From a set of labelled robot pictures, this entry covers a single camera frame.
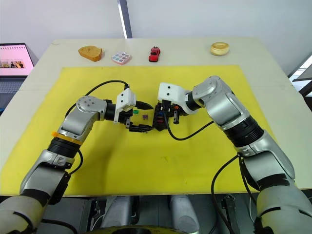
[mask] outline robotic arm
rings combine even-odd
[[[130,121],[133,107],[152,109],[136,100],[135,94],[126,88],[117,97],[116,104],[93,96],[83,96],[76,108],[69,113],[49,147],[43,150],[34,166],[27,173],[20,195],[0,204],[0,234],[33,233],[36,231],[48,204],[60,201],[71,173],[66,172],[74,163],[74,156],[89,135],[95,121],[113,120],[123,123],[129,131],[146,132],[148,125],[133,125]]]
[[[172,111],[172,104],[190,115],[205,108],[233,143],[243,158],[244,176],[260,191],[256,234],[312,233],[312,205],[294,184],[291,162],[220,77],[209,77],[192,91],[161,83],[158,100],[165,113]]]

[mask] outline laptop screen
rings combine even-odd
[[[0,44],[0,77],[23,77],[34,65],[25,43]]]

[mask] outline red toy car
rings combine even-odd
[[[157,62],[160,54],[160,49],[157,46],[154,46],[151,49],[151,54],[148,56],[149,62]]]

